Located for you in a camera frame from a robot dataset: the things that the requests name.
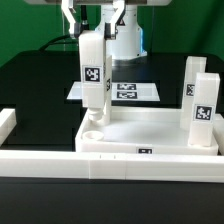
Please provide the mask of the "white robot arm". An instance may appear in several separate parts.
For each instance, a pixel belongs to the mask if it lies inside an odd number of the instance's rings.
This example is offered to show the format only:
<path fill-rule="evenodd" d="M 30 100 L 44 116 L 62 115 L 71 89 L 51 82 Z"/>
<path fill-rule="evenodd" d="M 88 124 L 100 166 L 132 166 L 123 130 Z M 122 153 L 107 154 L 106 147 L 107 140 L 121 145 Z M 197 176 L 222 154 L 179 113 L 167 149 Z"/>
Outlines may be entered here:
<path fill-rule="evenodd" d="M 101 19 L 95 31 L 107 40 L 107 53 L 113 62 L 137 60 L 147 55 L 143 30 L 137 22 L 137 7 L 164 7 L 172 0 L 24 0 L 33 5 L 61 6 L 69 22 L 69 34 L 80 38 L 87 28 L 86 6 L 100 6 Z"/>

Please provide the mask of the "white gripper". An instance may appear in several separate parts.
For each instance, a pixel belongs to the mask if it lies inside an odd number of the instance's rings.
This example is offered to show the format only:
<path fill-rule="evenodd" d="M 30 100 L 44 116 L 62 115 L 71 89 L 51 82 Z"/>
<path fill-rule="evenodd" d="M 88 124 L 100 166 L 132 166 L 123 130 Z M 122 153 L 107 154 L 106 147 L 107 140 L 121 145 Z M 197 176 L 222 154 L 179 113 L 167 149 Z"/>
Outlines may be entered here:
<path fill-rule="evenodd" d="M 74 5 L 109 5 L 113 4 L 114 13 L 109 22 L 104 26 L 104 38 L 115 40 L 117 35 L 117 23 L 125 15 L 126 5 L 137 6 L 167 6 L 172 0 L 24 0 L 28 4 L 61 4 L 61 10 L 69 22 L 69 34 L 72 38 L 78 38 L 82 32 L 81 24 L 74 17 Z"/>

